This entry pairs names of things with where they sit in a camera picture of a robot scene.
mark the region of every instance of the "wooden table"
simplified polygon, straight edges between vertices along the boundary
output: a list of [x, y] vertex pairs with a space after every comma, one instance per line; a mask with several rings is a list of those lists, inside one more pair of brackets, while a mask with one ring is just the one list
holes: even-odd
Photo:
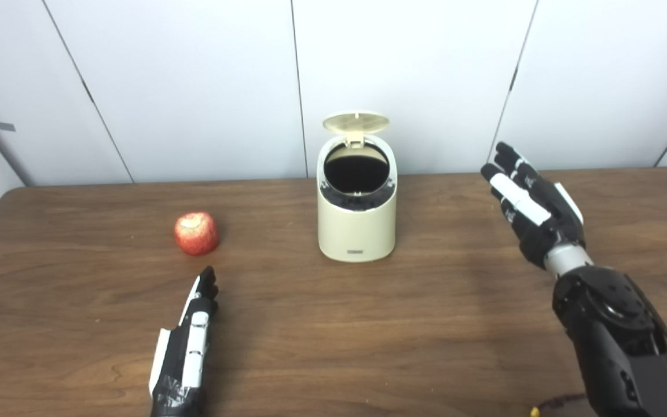
[[[632, 275], [667, 320], [667, 169], [545, 176], [582, 209], [596, 263]], [[199, 209], [221, 245], [192, 258], [172, 230]], [[313, 180], [8, 193], [0, 415], [148, 415], [159, 327], [206, 264], [221, 289], [212, 415], [526, 417], [582, 391], [554, 280], [521, 257], [479, 175], [401, 177], [397, 247], [370, 264], [323, 256], [316, 214]]]

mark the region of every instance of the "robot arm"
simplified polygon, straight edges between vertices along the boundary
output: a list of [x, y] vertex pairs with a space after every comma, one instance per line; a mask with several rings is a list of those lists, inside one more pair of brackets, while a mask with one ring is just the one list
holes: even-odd
[[583, 218], [563, 185], [505, 143], [481, 173], [530, 263], [558, 281], [552, 308], [573, 341], [599, 417], [667, 417], [667, 329], [626, 274], [595, 266]]

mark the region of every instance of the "apple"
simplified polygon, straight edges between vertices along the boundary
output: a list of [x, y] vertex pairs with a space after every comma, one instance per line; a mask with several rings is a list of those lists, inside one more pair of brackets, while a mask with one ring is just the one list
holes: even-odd
[[206, 254], [218, 245], [218, 230], [215, 221], [204, 211], [187, 213], [174, 225], [174, 239], [187, 254]]

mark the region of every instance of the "trash can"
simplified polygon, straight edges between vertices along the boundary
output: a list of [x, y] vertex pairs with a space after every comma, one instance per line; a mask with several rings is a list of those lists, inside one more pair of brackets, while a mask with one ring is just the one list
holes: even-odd
[[390, 146], [373, 135], [388, 124], [366, 111], [323, 121], [340, 135], [318, 154], [318, 245], [328, 258], [375, 261], [395, 247], [398, 170]]

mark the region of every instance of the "open lid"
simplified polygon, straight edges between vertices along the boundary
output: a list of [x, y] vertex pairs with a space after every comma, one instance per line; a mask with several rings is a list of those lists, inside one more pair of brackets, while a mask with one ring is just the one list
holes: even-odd
[[345, 134], [347, 146], [354, 148], [364, 146], [364, 134], [379, 132], [389, 124], [387, 117], [372, 111], [344, 111], [323, 121], [323, 127], [331, 132]]

